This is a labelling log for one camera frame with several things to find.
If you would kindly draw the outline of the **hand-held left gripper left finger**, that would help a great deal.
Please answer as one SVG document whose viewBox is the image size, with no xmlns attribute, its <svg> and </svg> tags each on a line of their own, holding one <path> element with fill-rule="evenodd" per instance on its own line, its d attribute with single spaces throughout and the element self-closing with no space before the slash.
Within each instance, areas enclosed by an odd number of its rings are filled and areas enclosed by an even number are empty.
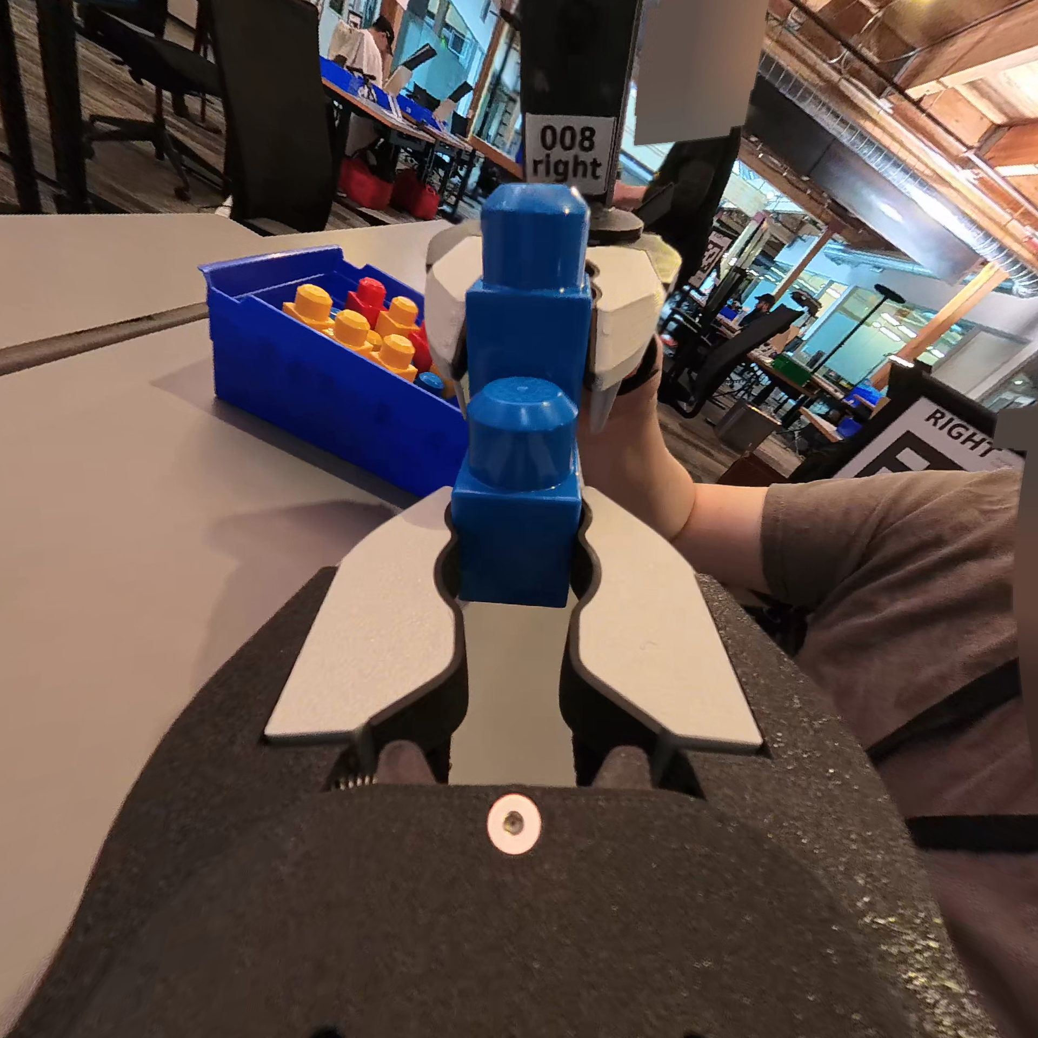
<svg viewBox="0 0 1038 1038">
<path fill-rule="evenodd" d="M 448 746 L 468 675 L 450 487 L 343 558 L 264 731 L 271 743 L 342 743 L 363 767 L 389 742 Z"/>
</svg>

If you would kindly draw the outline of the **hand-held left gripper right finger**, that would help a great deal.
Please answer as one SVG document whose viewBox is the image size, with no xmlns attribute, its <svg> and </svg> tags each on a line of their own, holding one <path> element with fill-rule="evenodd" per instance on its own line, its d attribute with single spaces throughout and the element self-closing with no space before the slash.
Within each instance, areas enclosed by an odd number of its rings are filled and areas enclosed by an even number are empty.
<svg viewBox="0 0 1038 1038">
<path fill-rule="evenodd" d="M 645 752 L 655 781 L 684 750 L 763 750 L 694 567 L 590 487 L 570 586 L 576 604 L 562 661 L 562 716 L 581 781 L 617 746 Z"/>
</svg>

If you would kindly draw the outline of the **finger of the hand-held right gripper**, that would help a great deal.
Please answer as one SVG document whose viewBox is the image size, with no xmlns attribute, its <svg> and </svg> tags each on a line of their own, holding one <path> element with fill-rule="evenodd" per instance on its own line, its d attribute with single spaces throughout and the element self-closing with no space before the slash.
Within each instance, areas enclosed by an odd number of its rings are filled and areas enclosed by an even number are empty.
<svg viewBox="0 0 1038 1038">
<path fill-rule="evenodd" d="M 466 409 L 465 298 L 483 275 L 482 236 L 435 236 L 425 253 L 425 336 L 440 376 Z"/>
<path fill-rule="evenodd" d="M 661 309 L 661 281 L 650 256 L 627 246 L 590 247 L 588 272 L 593 311 L 585 387 L 590 432 L 597 434 L 621 383 L 641 364 Z"/>
</svg>

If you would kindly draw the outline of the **blue one-stud toy block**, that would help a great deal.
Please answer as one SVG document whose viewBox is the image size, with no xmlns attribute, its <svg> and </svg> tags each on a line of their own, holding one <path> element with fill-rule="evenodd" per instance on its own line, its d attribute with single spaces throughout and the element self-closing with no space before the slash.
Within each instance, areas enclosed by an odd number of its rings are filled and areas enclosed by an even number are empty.
<svg viewBox="0 0 1038 1038">
<path fill-rule="evenodd" d="M 481 226 L 483 273 L 465 301 L 470 395 L 529 377 L 579 405 L 593 310 L 588 204 L 564 185 L 504 185 L 484 204 Z"/>
</svg>

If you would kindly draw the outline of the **cluster of assembled block steps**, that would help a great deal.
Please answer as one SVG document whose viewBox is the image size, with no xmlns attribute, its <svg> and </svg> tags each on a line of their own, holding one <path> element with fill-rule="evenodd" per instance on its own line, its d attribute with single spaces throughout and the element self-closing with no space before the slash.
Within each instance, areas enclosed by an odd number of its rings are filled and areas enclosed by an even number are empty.
<svg viewBox="0 0 1038 1038">
<path fill-rule="evenodd" d="M 347 293 L 342 308 L 334 307 L 328 291 L 305 282 L 281 308 L 343 348 L 433 395 L 456 397 L 454 384 L 432 360 L 417 303 L 405 295 L 389 297 L 382 280 L 362 277 Z"/>
</svg>

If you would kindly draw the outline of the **blue plastic bin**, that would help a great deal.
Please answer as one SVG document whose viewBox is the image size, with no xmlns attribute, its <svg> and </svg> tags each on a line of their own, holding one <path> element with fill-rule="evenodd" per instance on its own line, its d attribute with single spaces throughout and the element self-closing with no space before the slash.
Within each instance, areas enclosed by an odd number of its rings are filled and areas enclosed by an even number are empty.
<svg viewBox="0 0 1038 1038">
<path fill-rule="evenodd" d="M 333 245 L 200 267 L 207 283 L 215 394 L 419 497 L 453 486 L 468 447 L 458 405 L 431 395 L 286 315 L 312 283 L 338 312 L 360 280 L 381 281 L 424 316 L 424 296 Z"/>
</svg>

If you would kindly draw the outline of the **blue two-stud toy block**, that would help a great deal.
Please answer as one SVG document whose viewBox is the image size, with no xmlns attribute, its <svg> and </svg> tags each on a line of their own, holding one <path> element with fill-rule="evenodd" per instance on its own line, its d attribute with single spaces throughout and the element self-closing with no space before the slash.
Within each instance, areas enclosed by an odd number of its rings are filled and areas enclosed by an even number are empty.
<svg viewBox="0 0 1038 1038">
<path fill-rule="evenodd" d="M 469 446 L 450 493 L 467 601 L 561 608 L 582 512 L 576 405 L 554 383 L 510 377 L 469 402 Z"/>
</svg>

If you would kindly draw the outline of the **black office chair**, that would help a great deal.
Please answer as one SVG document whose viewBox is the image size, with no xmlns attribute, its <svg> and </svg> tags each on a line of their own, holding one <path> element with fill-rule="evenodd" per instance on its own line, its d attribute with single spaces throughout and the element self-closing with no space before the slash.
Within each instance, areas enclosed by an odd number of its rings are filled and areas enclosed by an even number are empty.
<svg viewBox="0 0 1038 1038">
<path fill-rule="evenodd" d="M 214 62 L 201 54 L 165 38 L 168 3 L 161 2 L 79 2 L 81 32 L 106 50 L 139 85 L 151 86 L 154 107 L 148 121 L 91 114 L 84 125 L 86 156 L 94 156 L 95 143 L 131 141 L 149 143 L 158 160 L 169 161 L 175 171 L 175 197 L 191 200 L 184 159 L 209 175 L 221 177 L 216 167 L 177 140 L 166 122 L 165 95 L 174 111 L 188 118 L 186 97 L 217 97 L 219 77 Z"/>
<path fill-rule="evenodd" d="M 742 329 L 730 340 L 715 348 L 705 358 L 701 368 L 696 372 L 694 385 L 690 390 L 691 400 L 688 404 L 681 401 L 678 390 L 681 372 L 689 368 L 690 361 L 686 359 L 687 354 L 679 354 L 668 373 L 661 380 L 657 392 L 658 402 L 668 404 L 685 417 L 696 416 L 705 404 L 710 401 L 710 398 L 720 389 L 732 372 L 746 360 L 752 351 L 759 348 L 761 344 L 769 342 L 775 335 L 789 330 L 794 322 L 804 315 L 803 310 L 781 305 L 768 315 L 758 318 L 747 328 Z"/>
<path fill-rule="evenodd" d="M 318 8 L 305 1 L 212 1 L 210 13 L 230 218 L 324 230 L 335 187 Z"/>
</svg>

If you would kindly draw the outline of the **red plastic bin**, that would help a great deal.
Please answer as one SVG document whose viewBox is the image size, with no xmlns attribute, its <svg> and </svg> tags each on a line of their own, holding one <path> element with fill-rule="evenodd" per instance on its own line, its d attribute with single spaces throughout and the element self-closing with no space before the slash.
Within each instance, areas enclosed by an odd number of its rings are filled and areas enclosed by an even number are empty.
<svg viewBox="0 0 1038 1038">
<path fill-rule="evenodd" d="M 338 192 L 362 207 L 384 210 L 394 194 L 395 181 L 378 175 L 360 158 L 344 158 L 338 177 Z"/>
<path fill-rule="evenodd" d="M 441 201 L 441 195 L 415 169 L 404 168 L 397 173 L 391 204 L 400 212 L 416 220 L 432 221 L 438 216 Z"/>
</svg>

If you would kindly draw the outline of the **grey metal box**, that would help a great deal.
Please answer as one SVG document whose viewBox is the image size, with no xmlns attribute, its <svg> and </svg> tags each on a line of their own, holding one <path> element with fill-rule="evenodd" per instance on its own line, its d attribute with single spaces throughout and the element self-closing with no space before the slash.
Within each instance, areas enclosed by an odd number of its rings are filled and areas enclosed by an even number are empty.
<svg viewBox="0 0 1038 1038">
<path fill-rule="evenodd" d="M 714 432 L 725 448 L 744 455 L 759 448 L 782 428 L 782 422 L 774 415 L 740 400 L 723 413 Z"/>
</svg>

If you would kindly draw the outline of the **brown cardboard box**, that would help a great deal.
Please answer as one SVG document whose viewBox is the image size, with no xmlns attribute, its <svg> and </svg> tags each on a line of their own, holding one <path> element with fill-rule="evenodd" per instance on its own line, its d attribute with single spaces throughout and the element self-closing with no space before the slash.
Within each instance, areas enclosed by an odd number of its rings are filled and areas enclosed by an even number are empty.
<svg viewBox="0 0 1038 1038">
<path fill-rule="evenodd" d="M 718 486 L 733 487 L 769 487 L 785 483 L 788 483 L 788 477 L 756 453 L 744 454 L 734 460 L 716 481 Z"/>
</svg>

